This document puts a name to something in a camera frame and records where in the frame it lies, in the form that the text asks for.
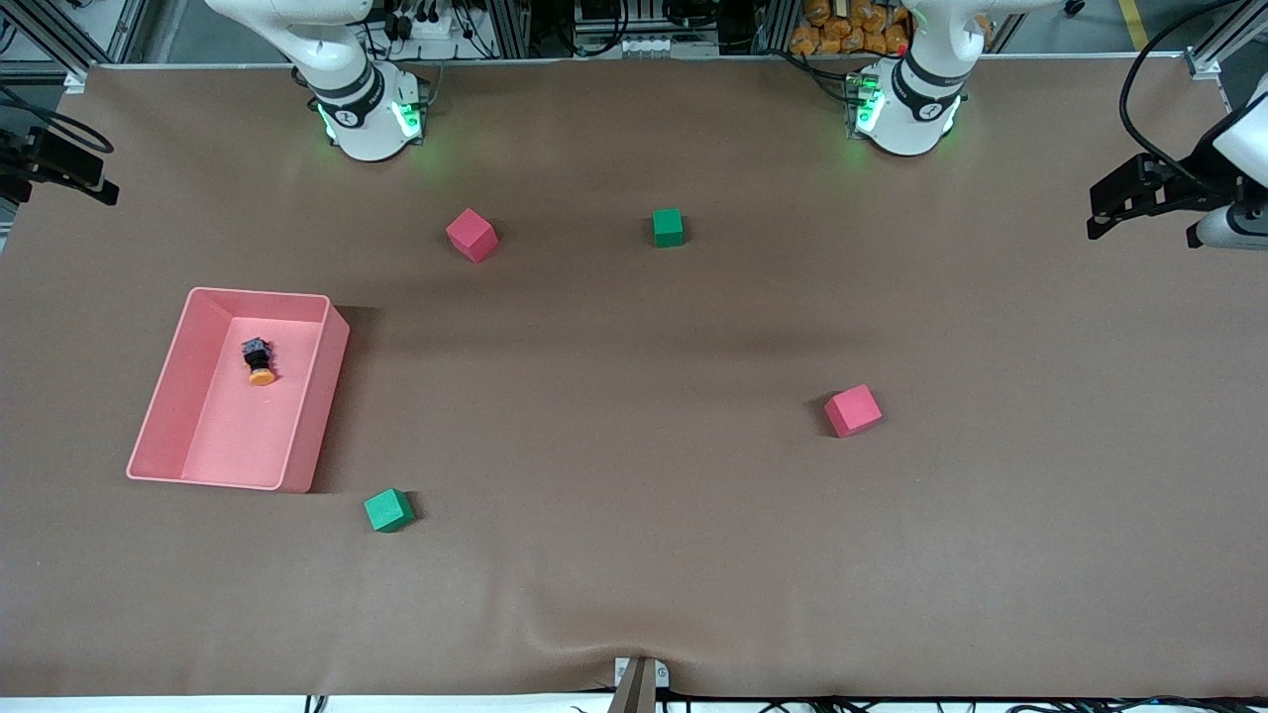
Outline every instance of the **pink cube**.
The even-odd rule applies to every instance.
[[[867,384],[858,384],[833,396],[824,410],[837,438],[853,435],[880,420],[880,407]]]
[[[445,228],[449,241],[472,263],[479,263],[497,247],[497,233],[479,213],[467,208]]]

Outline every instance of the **brown tabletop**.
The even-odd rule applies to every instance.
[[[378,165],[284,71],[93,72],[120,203],[41,186],[0,260],[3,690],[1268,694],[1268,263],[1084,239],[1126,67],[983,62],[910,160],[777,62],[455,67]],[[1177,152],[1222,113],[1137,91]],[[194,285],[351,324],[312,495],[124,478]]]

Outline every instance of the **pink tray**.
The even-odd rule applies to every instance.
[[[256,336],[273,348],[269,386],[247,383],[242,343]],[[327,297],[195,287],[128,477],[307,492],[346,345]]]

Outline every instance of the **cable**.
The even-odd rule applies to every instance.
[[[458,15],[459,6],[467,15],[465,25],[463,25],[463,18]],[[497,55],[496,52],[493,52],[493,48],[484,43],[484,37],[479,33],[479,27],[476,24],[476,19],[472,16],[472,9],[470,5],[467,4],[467,0],[454,0],[454,18],[458,19],[459,27],[463,28],[463,37],[465,37],[467,41],[472,43],[472,47],[474,47],[476,51],[479,52],[481,57],[484,57],[486,60],[497,58]]]
[[[782,57],[787,63],[792,65],[794,67],[801,70],[803,72],[808,72],[808,74],[812,74],[812,75],[818,76],[818,77],[834,79],[834,80],[838,80],[838,81],[846,81],[846,76],[847,76],[846,74],[829,72],[827,70],[820,70],[818,67],[810,66],[810,62],[808,62],[808,61],[805,61],[803,58],[799,58],[796,55],[792,55],[791,52],[785,52],[784,49],[776,49],[776,48],[772,47],[772,48],[768,48],[768,49],[758,49],[756,53],[757,55],[773,55],[776,57]],[[872,56],[872,57],[881,57],[884,60],[898,60],[898,58],[900,58],[899,55],[881,55],[879,52],[867,52],[867,51],[851,52],[851,55],[869,55],[869,56]]]
[[[611,52],[621,39],[625,38],[625,30],[630,27],[630,11],[625,5],[625,0],[612,0],[616,5],[616,11],[612,14],[612,36],[607,38],[598,49],[586,49],[585,47],[577,47],[571,39],[564,36],[564,29],[567,23],[555,23],[555,34],[559,37],[559,42],[563,43],[564,49],[576,55],[577,57],[597,57],[605,52]]]
[[[84,122],[79,119],[72,119],[71,117],[67,117],[66,114],[60,114],[52,109],[43,109],[41,107],[36,107],[30,101],[27,101],[22,96],[14,94],[14,91],[8,86],[5,86],[3,82],[0,82],[0,93],[4,93],[6,96],[9,96],[9,99],[0,99],[0,107],[9,107],[10,109],[20,109],[23,112],[27,112],[28,114],[32,114],[38,119],[41,119],[42,122],[44,122],[44,124],[47,124],[48,128],[56,129],[57,133],[65,136],[70,141],[74,141],[75,143],[79,143],[80,146],[90,151],[96,151],[99,154],[114,152],[114,145],[110,143],[110,140],[101,136],[101,132],[85,124]],[[71,131],[68,127],[75,127],[82,133],[76,133],[75,131]]]
[[[1141,148],[1144,148],[1145,151],[1149,151],[1150,154],[1158,156],[1158,160],[1161,161],[1163,164],[1167,164],[1173,171],[1193,181],[1194,184],[1200,185],[1202,190],[1213,195],[1224,195],[1224,192],[1216,190],[1210,184],[1193,175],[1188,169],[1182,166],[1179,161],[1177,161],[1169,154],[1155,146],[1154,142],[1145,138],[1145,134],[1140,133],[1140,129],[1136,128],[1136,124],[1132,123],[1131,117],[1127,114],[1127,98],[1131,95],[1131,85],[1135,84],[1136,81],[1136,74],[1140,72],[1140,66],[1145,63],[1145,57],[1148,57],[1149,53],[1153,52],[1154,48],[1158,47],[1158,44],[1168,34],[1179,29],[1181,25],[1184,25],[1192,22],[1193,19],[1210,13],[1211,10],[1217,10],[1226,5],[1231,5],[1234,3],[1240,3],[1240,1],[1241,0],[1219,0],[1217,3],[1197,8],[1191,13],[1186,13],[1183,16],[1181,16],[1172,24],[1167,25],[1161,32],[1155,34],[1153,39],[1145,43],[1145,47],[1141,48],[1139,55],[1136,55],[1136,60],[1131,63],[1131,69],[1127,70],[1126,79],[1122,80],[1122,91],[1118,94],[1118,119],[1122,121],[1122,128],[1127,129],[1127,133],[1136,141],[1136,143],[1139,143]]]
[[[326,709],[326,703],[330,702],[328,695],[306,695],[304,697],[304,713],[322,713]]]
[[[436,103],[436,99],[440,96],[440,82],[443,81],[445,81],[445,63],[440,62],[440,71],[436,72],[436,81],[427,90],[427,103],[424,107],[430,109]]]
[[[1206,710],[1208,713],[1249,713],[1246,705],[1239,702],[1231,702],[1231,705],[1225,705],[1222,699],[1196,700],[1174,695],[1160,695],[1135,700],[1117,699],[1112,703],[1084,699],[1068,702],[1051,700],[1040,704],[1023,703],[1021,705],[1013,705],[1007,713],[1123,713],[1125,710],[1139,708],[1141,705],[1181,705]]]
[[[389,51],[388,49],[380,49],[379,46],[378,46],[378,43],[374,42],[374,33],[370,32],[370,23],[369,23],[369,20],[361,20],[361,27],[365,28],[365,43],[369,44],[369,47],[366,47],[363,43],[361,48],[370,53],[370,58],[372,60],[387,60],[389,57]]]
[[[818,86],[820,91],[823,91],[824,94],[827,94],[832,99],[834,99],[837,101],[841,101],[842,104],[844,104],[847,107],[862,107],[864,105],[864,101],[861,99],[851,99],[851,98],[848,98],[848,96],[846,96],[843,94],[837,94],[836,91],[833,91],[831,86],[828,86],[827,84],[824,84],[828,80],[825,80],[823,77],[819,77],[819,76],[815,76],[815,75],[810,75],[810,79],[814,80],[815,86]],[[862,710],[866,710],[866,708],[860,708],[857,712],[853,712],[853,713],[861,713]]]

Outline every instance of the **foam block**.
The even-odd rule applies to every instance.
[[[449,241],[454,244],[454,247],[467,255],[472,263],[479,263],[488,258],[488,254],[497,247],[497,233],[493,232],[493,226],[470,208],[463,211],[458,219],[449,223],[445,232],[449,233]]]
[[[880,420],[880,406],[876,406],[867,384],[833,396],[824,410],[837,438],[853,435]]]
[[[413,507],[404,494],[391,487],[365,501],[365,514],[370,527],[380,533],[392,533],[413,521]]]
[[[682,245],[682,213],[677,208],[661,208],[653,212],[652,236],[657,247]]]

